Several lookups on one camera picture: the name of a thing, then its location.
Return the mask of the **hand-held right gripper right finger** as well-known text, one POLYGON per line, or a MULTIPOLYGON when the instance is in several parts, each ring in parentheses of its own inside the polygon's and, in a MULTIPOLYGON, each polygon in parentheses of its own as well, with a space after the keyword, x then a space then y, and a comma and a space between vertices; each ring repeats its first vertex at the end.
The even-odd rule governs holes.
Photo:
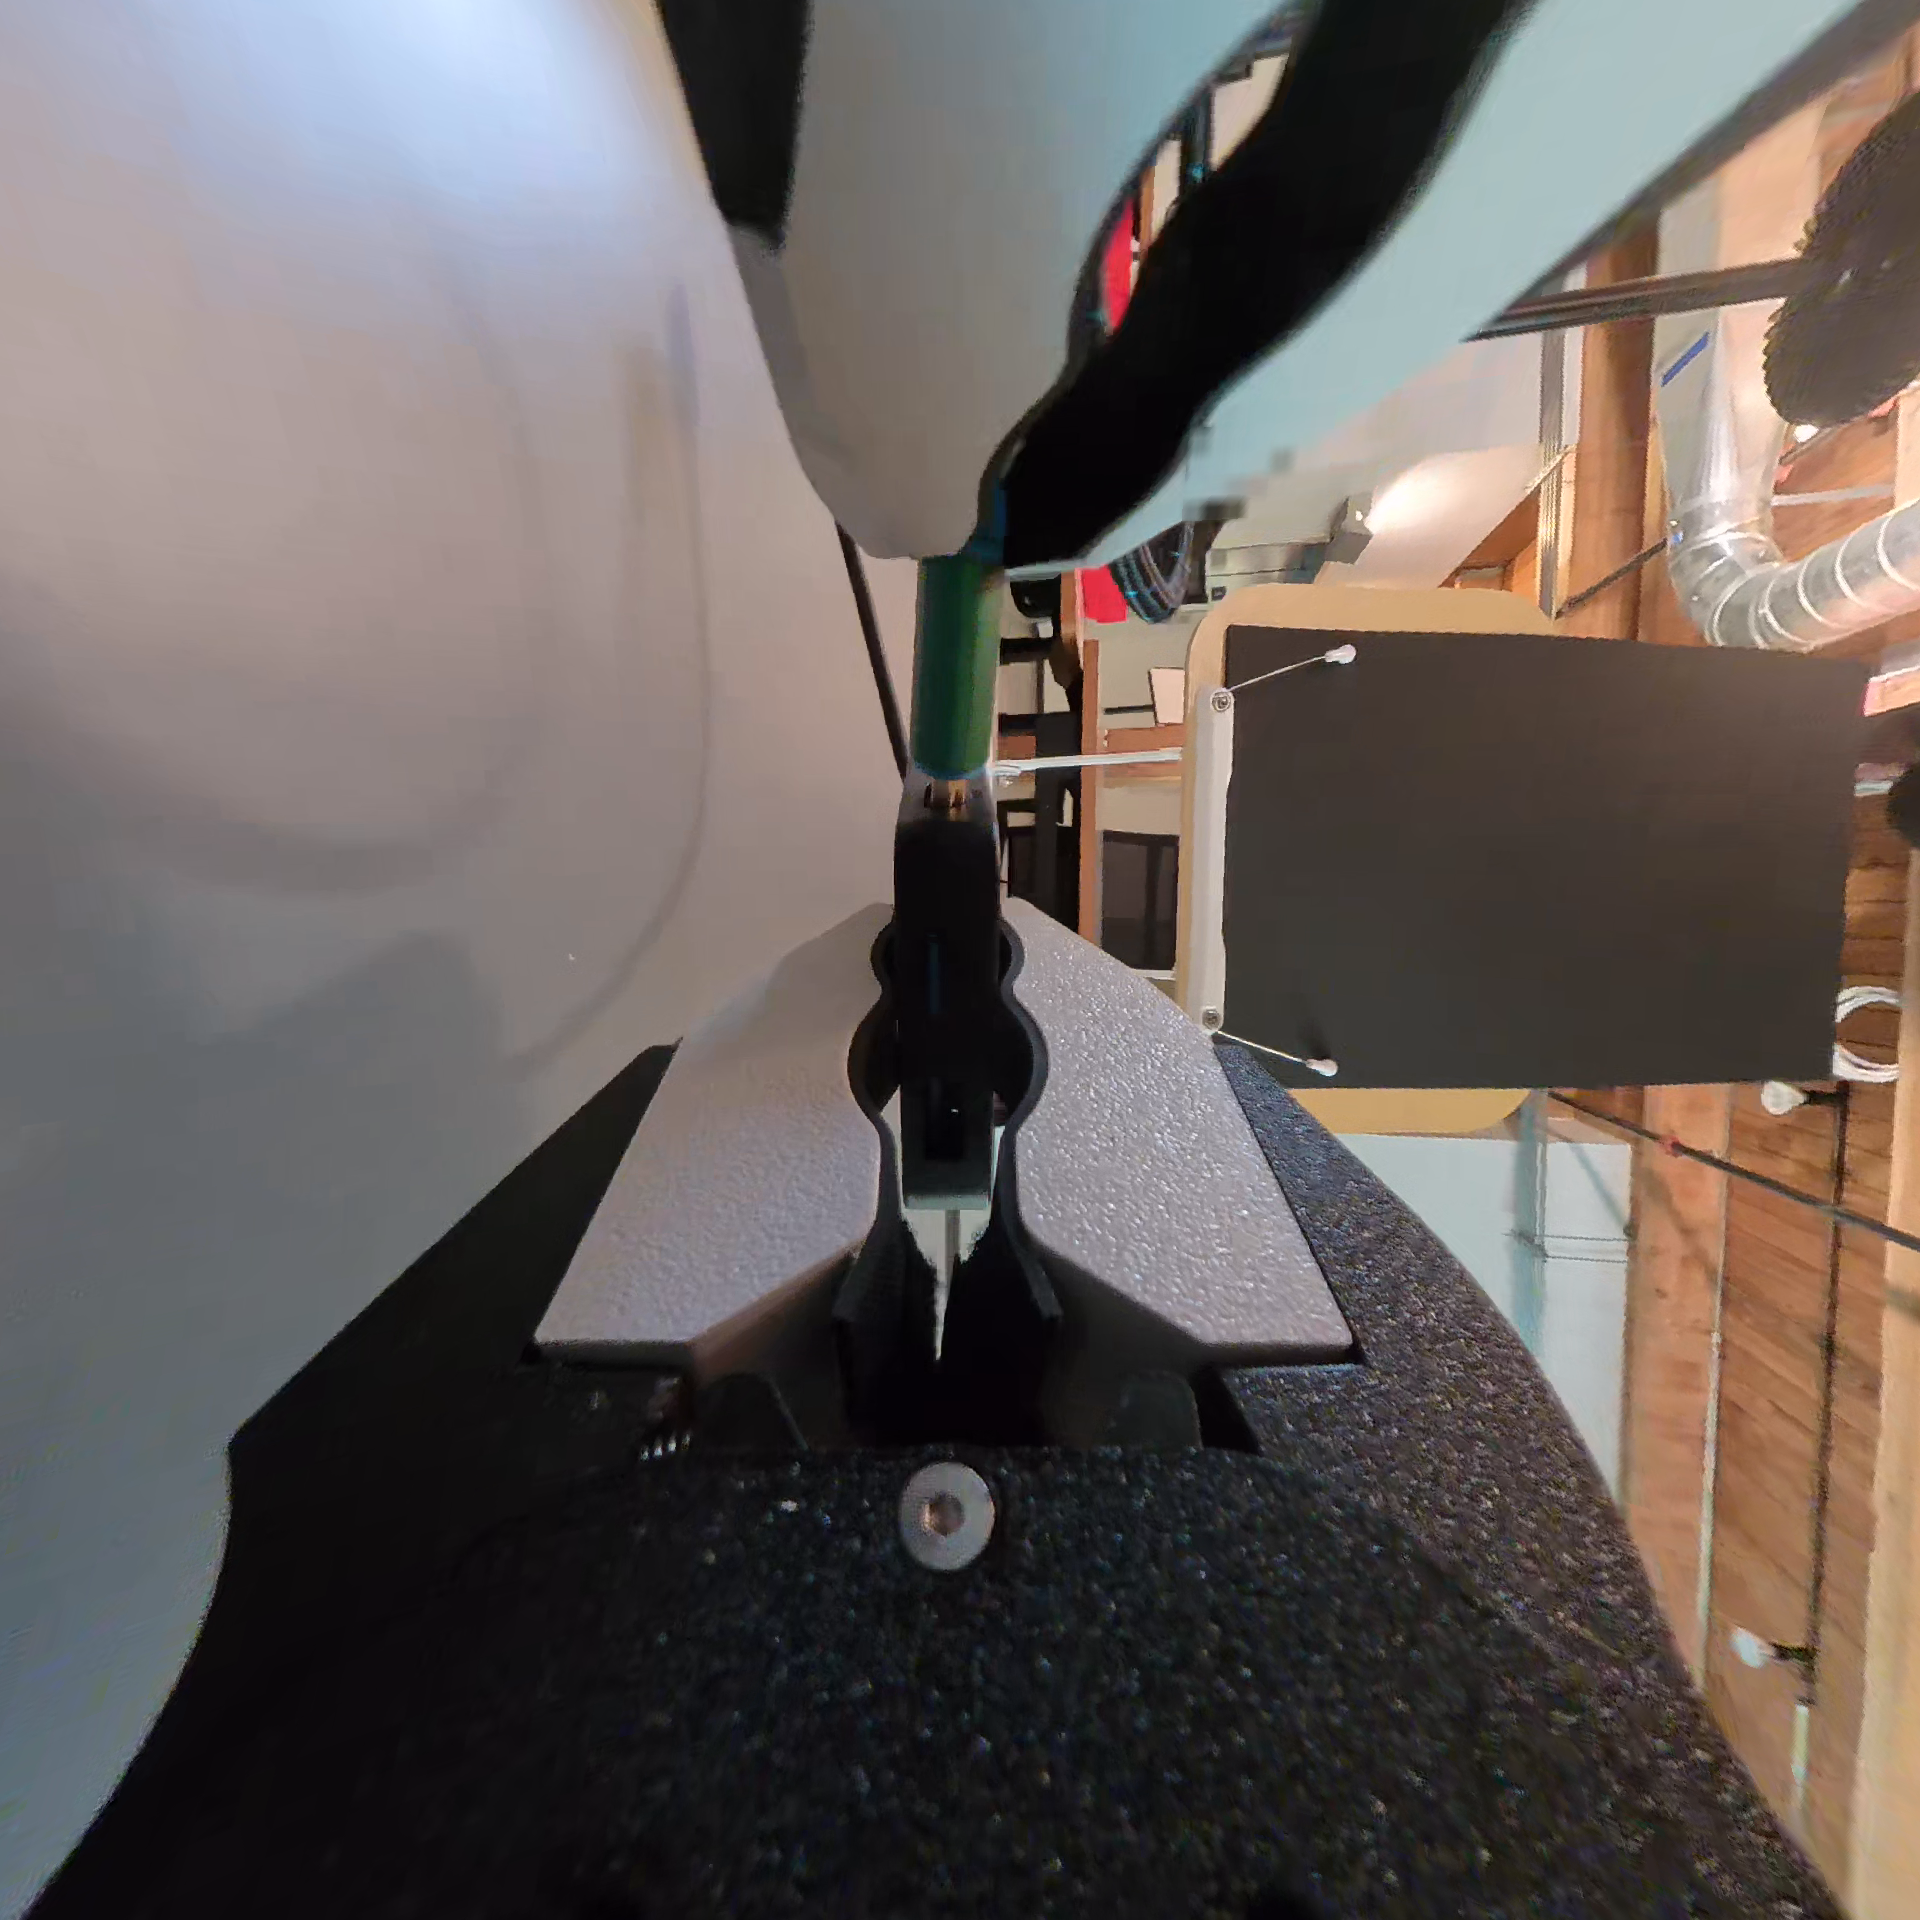
POLYGON ((1127 1396, 1178 1443, 1233 1420, 1220 1376, 1359 1355, 1213 1044, 1036 906, 1004 910, 1032 1048, 991 1211, 946 1296, 943 1369, 991 1443, 1117 1443, 1127 1396))

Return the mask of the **black adapter hub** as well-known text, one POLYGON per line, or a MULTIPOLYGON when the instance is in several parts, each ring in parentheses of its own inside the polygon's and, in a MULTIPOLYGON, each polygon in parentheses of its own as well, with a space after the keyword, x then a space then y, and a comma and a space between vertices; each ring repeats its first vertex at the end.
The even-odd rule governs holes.
POLYGON ((1004 1012, 997 815, 982 770, 910 768, 892 879, 901 1198, 914 1208, 979 1208, 991 1194, 1004 1012))

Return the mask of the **silver ventilation duct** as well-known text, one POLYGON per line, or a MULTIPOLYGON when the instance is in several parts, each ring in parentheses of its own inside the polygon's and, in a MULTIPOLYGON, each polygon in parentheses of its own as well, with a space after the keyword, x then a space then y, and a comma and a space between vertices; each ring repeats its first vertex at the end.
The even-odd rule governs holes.
POLYGON ((1790 562, 1770 534, 1787 422, 1763 391, 1754 307, 1662 316, 1651 403, 1668 492, 1668 575, 1703 640, 1808 653, 1917 608, 1917 506, 1790 562))

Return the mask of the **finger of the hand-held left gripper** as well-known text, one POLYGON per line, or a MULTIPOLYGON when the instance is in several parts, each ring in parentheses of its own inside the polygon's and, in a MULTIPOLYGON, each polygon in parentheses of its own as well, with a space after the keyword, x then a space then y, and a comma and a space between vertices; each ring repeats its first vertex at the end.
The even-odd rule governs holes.
POLYGON ((1000 482, 1009 564, 1241 499, 1881 46, 1914 5, 1318 5, 1000 482))
POLYGON ((1090 353, 1097 255, 1206 87, 1297 5, 659 5, 801 467, 936 560, 1090 353))

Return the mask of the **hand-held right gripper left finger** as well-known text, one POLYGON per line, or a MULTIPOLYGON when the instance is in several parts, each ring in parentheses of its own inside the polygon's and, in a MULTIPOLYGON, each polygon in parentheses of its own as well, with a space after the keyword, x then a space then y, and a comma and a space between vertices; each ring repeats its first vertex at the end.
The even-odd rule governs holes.
POLYGON ((854 1332, 875 1335, 880 1361, 901 1358, 905 1306, 927 1338, 933 1289, 895 1143, 854 1078, 888 925, 889 906, 854 910, 686 1032, 539 1320, 540 1358, 675 1371, 696 1391, 753 1375, 804 1443, 873 1443, 840 1289, 871 1251, 880 1306, 854 1332))

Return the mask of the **black metal pole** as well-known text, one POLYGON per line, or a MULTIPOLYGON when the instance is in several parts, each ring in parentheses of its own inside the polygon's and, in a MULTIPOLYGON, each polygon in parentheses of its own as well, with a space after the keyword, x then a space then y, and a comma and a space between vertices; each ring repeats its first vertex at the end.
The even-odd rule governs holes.
POLYGON ((1786 257, 1744 261, 1692 273, 1643 277, 1511 301, 1466 336, 1468 343, 1495 343, 1527 332, 1559 332, 1602 324, 1627 324, 1669 314, 1700 314, 1749 301, 1786 300, 1820 277, 1815 261, 1786 257))

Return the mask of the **black round mesh object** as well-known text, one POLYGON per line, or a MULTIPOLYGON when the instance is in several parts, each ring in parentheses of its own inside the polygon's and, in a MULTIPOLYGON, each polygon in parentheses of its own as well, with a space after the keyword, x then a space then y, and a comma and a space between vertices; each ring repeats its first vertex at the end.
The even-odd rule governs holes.
POLYGON ((1839 167, 1800 255, 1767 331, 1767 397, 1790 425, 1846 425, 1917 373, 1917 94, 1839 167))

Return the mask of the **black board with wooden frame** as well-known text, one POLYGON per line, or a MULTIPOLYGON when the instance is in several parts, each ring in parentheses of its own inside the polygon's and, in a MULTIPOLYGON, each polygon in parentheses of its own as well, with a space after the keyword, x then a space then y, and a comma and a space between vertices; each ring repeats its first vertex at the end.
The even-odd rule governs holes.
POLYGON ((1825 1082, 1865 664, 1240 587, 1187 645, 1176 999, 1374 1094, 1825 1082))

